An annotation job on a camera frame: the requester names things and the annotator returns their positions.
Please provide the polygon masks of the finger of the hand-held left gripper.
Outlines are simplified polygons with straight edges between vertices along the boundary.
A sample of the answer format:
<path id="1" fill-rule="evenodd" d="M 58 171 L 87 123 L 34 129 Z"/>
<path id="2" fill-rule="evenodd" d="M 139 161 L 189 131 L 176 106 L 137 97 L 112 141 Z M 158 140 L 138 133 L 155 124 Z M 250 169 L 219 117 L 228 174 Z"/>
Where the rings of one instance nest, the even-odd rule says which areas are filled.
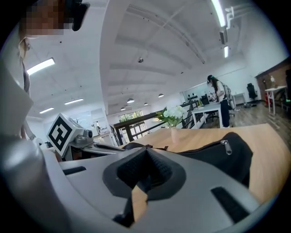
<path id="1" fill-rule="evenodd" d="M 125 149 L 119 148 L 119 147 L 114 147 L 114 146 L 110 146 L 107 144 L 100 144 L 100 143 L 93 143 L 92 144 L 92 148 L 93 149 L 103 149 L 103 150 L 111 150 L 111 151 L 125 151 Z"/>

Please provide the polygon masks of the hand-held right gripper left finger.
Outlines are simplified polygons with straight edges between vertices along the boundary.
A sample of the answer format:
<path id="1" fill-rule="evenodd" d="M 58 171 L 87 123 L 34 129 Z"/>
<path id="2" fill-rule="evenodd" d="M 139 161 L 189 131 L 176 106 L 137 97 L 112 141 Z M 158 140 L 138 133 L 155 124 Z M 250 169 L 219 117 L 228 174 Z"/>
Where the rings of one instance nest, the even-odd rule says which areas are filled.
<path id="1" fill-rule="evenodd" d="M 43 154 L 43 226 L 53 233 L 150 233 L 149 223 L 134 220 L 130 190 L 114 196 L 103 182 L 105 167 L 123 158 L 141 155 L 145 148 L 87 160 L 57 162 Z"/>

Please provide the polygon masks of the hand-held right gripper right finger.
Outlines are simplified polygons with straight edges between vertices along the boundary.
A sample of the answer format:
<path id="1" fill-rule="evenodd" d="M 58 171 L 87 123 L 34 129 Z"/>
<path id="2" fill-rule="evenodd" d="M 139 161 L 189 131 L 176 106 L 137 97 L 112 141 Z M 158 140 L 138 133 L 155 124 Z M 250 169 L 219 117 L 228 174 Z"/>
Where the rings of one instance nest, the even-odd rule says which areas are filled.
<path id="1" fill-rule="evenodd" d="M 156 152 L 180 164 L 186 181 L 171 198 L 148 202 L 146 212 L 135 223 L 137 232 L 211 233 L 233 225 L 211 193 L 216 187 L 224 188 L 249 213 L 260 206 L 248 188 L 213 165 L 167 151 Z"/>

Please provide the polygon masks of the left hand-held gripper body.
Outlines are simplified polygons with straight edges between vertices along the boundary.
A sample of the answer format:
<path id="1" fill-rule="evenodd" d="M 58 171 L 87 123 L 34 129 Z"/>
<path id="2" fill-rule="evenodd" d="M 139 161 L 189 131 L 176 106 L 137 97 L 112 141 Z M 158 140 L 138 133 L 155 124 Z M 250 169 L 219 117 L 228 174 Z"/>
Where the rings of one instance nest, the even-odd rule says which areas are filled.
<path id="1" fill-rule="evenodd" d="M 92 130 L 87 130 L 72 118 L 60 113 L 49 129 L 47 138 L 63 161 L 92 158 L 85 147 L 93 144 Z"/>

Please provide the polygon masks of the black backpack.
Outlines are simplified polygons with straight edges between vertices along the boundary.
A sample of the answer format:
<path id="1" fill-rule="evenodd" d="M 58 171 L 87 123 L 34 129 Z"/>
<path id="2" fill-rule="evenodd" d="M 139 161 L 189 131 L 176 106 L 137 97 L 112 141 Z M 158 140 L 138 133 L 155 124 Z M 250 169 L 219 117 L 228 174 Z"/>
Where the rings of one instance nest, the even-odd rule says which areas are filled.
<path id="1" fill-rule="evenodd" d="M 151 145 L 130 143 L 126 150 L 137 149 L 136 153 L 117 168 L 117 175 L 128 187 L 139 185 L 150 200 L 162 200 L 176 194 L 186 182 L 186 171 L 178 164 L 162 155 L 167 147 L 154 148 Z M 221 140 L 195 150 L 176 153 L 210 164 L 226 175 L 248 187 L 253 152 L 236 133 L 227 133 Z"/>

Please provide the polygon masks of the black metal railing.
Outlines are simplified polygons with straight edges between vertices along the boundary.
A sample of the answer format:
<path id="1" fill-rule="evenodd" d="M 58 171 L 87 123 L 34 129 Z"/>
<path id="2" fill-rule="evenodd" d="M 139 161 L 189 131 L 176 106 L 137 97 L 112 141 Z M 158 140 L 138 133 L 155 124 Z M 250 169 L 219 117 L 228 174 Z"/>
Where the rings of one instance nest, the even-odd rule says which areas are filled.
<path id="1" fill-rule="evenodd" d="M 197 101 L 190 101 L 188 103 L 184 103 L 181 105 L 181 107 L 186 109 L 186 117 L 183 117 L 182 120 L 182 129 L 191 129 L 193 126 L 195 126 L 194 123 L 194 119 L 192 116 L 192 111 L 198 107 L 198 102 Z M 139 126 L 142 123 L 145 123 L 146 120 L 157 120 L 157 124 L 155 124 L 154 126 L 151 126 L 145 130 L 140 130 L 139 132 L 135 132 L 132 133 L 131 129 L 135 128 L 136 126 Z M 161 120 L 159 120 L 157 118 L 157 114 L 155 112 L 149 113 L 147 115 L 144 116 L 140 116 L 131 120 L 127 120 L 124 122 L 120 122 L 120 123 L 116 123 L 113 126 L 111 126 L 111 130 L 112 130 L 112 134 L 114 136 L 114 139 L 117 143 L 118 146 L 121 146 L 123 144 L 125 144 L 125 142 L 123 142 L 123 139 L 121 137 L 122 135 L 122 129 L 125 129 L 125 132 L 128 136 L 128 140 L 129 142 L 133 141 L 135 139 L 135 137 L 138 139 L 138 135 L 142 135 L 145 132 L 148 132 L 152 129 L 155 129 L 159 126 L 162 126 L 166 124 L 166 122 L 163 122 Z"/>

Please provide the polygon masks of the person's grey shirt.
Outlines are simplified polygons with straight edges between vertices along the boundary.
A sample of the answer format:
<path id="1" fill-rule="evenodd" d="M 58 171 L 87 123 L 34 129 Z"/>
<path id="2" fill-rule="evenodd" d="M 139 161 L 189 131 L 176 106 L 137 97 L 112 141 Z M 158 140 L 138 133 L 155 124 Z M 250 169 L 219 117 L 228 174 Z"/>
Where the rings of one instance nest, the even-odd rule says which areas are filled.
<path id="1" fill-rule="evenodd" d="M 34 140 L 26 120 L 33 105 L 30 77 L 19 53 L 0 56 L 0 134 Z"/>

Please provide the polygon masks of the pink vase with white flowers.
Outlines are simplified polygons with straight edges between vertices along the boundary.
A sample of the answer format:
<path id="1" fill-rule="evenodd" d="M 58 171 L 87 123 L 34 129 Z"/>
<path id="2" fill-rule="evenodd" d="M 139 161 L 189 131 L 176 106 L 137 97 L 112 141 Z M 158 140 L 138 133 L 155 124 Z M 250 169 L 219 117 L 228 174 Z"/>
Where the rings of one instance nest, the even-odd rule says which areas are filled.
<path id="1" fill-rule="evenodd" d="M 165 107 L 162 111 L 157 112 L 156 118 L 162 122 L 165 122 L 169 125 L 171 129 L 171 138 L 174 144 L 179 142 L 179 135 L 177 131 L 177 126 L 182 122 L 183 115 L 186 113 L 186 110 L 180 105 Z"/>

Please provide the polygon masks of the wooden table with white legs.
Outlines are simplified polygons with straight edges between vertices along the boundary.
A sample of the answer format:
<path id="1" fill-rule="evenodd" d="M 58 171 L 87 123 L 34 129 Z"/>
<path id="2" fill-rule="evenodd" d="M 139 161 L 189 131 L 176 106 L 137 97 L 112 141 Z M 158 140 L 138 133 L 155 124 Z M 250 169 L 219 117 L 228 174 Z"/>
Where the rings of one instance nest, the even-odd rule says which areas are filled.
<path id="1" fill-rule="evenodd" d="M 291 152 L 277 132 L 268 124 L 228 129 L 180 129 L 178 130 L 180 141 L 174 144 L 171 140 L 170 129 L 160 129 L 138 139 L 140 144 L 167 147 L 171 153 L 176 154 L 218 141 L 229 132 L 237 133 L 253 152 L 248 190 L 260 206 L 240 222 L 233 222 L 233 225 L 216 231 L 218 233 L 238 233 L 248 230 L 270 209 L 282 190 L 291 170 Z M 134 208 L 137 222 L 148 206 L 146 195 L 137 188 L 134 189 L 133 203 L 140 205 L 140 208 Z"/>

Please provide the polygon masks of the long white desk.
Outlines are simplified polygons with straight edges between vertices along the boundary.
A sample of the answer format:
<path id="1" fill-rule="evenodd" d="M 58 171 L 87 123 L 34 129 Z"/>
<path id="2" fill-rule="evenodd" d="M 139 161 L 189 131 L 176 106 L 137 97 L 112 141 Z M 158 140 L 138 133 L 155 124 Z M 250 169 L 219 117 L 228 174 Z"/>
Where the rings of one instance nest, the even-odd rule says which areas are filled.
<path id="1" fill-rule="evenodd" d="M 196 119 L 196 114 L 198 113 L 202 113 L 204 116 L 204 122 L 206 122 L 206 116 L 205 113 L 206 112 L 210 112 L 210 111 L 218 111 L 218 116 L 219 116 L 219 122 L 220 122 L 220 128 L 223 128 L 223 124 L 222 124 L 222 114 L 221 114 L 221 106 L 220 103 L 212 103 L 212 104 L 208 104 L 205 106 L 199 106 L 197 108 L 194 108 L 192 113 L 193 116 L 193 120 L 194 120 L 194 128 L 198 129 L 200 127 L 198 127 L 197 125 L 197 119 Z"/>

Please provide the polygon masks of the black swivel chair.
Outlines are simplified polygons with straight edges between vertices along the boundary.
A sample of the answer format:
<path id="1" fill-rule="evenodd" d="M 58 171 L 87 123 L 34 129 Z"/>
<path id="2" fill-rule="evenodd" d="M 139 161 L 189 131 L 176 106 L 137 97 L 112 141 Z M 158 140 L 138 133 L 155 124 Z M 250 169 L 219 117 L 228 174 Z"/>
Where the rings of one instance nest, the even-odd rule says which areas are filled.
<path id="1" fill-rule="evenodd" d="M 248 90 L 249 98 L 254 101 L 258 97 L 257 91 L 255 90 L 254 85 L 252 83 L 248 83 L 247 90 Z"/>

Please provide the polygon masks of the small white desk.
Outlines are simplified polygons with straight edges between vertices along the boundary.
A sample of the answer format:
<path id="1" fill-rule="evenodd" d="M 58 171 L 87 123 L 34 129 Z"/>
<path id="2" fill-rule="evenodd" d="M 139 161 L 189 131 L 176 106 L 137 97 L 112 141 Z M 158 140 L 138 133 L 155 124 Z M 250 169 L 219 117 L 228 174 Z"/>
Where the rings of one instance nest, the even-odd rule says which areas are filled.
<path id="1" fill-rule="evenodd" d="M 268 94 L 268 103 L 269 103 L 269 113 L 273 113 L 273 115 L 276 114 L 276 106 L 275 106 L 275 93 L 278 91 L 284 90 L 285 93 L 287 93 L 287 86 L 278 86 L 276 88 L 269 88 L 266 89 L 265 92 Z"/>

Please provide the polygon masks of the black high-back chair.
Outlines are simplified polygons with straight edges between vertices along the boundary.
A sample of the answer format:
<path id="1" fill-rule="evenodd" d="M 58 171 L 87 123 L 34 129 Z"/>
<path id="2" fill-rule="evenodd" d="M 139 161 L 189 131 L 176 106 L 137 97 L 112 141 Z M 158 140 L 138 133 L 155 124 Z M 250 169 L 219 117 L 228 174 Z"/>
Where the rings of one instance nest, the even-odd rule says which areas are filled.
<path id="1" fill-rule="evenodd" d="M 281 95 L 281 106 L 287 111 L 291 110 L 291 69 L 285 71 L 286 74 L 286 89 Z"/>

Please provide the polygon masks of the white ceiling pipes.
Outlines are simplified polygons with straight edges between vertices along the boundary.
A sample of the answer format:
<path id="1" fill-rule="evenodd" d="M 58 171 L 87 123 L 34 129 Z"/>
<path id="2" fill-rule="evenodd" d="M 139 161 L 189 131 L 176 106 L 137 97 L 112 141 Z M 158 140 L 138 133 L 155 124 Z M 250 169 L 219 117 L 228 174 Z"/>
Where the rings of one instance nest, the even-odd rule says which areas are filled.
<path id="1" fill-rule="evenodd" d="M 231 28 L 231 21 L 240 18 L 248 14 L 253 7 L 251 3 L 244 3 L 240 5 L 231 6 L 230 8 L 225 8 L 226 11 L 226 29 Z"/>

